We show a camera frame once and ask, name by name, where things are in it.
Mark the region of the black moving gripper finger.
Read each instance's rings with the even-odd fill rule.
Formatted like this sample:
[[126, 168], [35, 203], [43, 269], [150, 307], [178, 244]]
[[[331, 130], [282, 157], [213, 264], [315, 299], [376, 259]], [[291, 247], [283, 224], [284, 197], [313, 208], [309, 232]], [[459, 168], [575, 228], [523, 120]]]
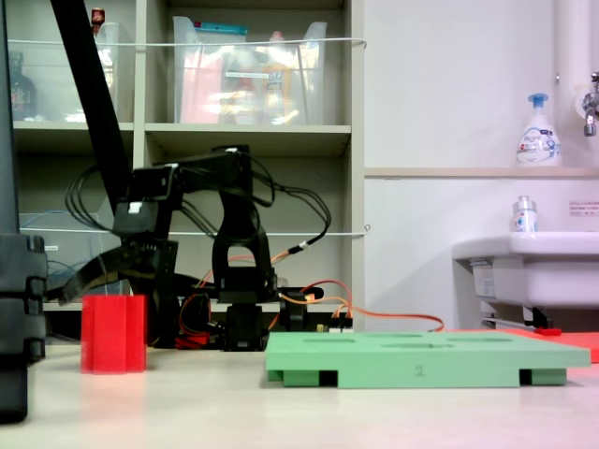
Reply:
[[60, 305], [73, 302], [90, 290], [118, 281], [127, 281], [129, 293], [137, 290], [132, 268], [138, 257], [134, 247], [118, 247], [102, 253], [90, 260], [66, 284], [56, 290], [56, 300]]

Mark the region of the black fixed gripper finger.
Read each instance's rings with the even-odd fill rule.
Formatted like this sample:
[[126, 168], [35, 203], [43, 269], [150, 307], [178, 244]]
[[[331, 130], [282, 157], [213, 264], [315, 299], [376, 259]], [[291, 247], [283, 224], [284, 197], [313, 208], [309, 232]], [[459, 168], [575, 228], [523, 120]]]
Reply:
[[178, 332], [179, 300], [175, 295], [174, 278], [178, 243], [170, 240], [140, 244], [137, 293], [146, 296], [147, 343], [173, 345]]

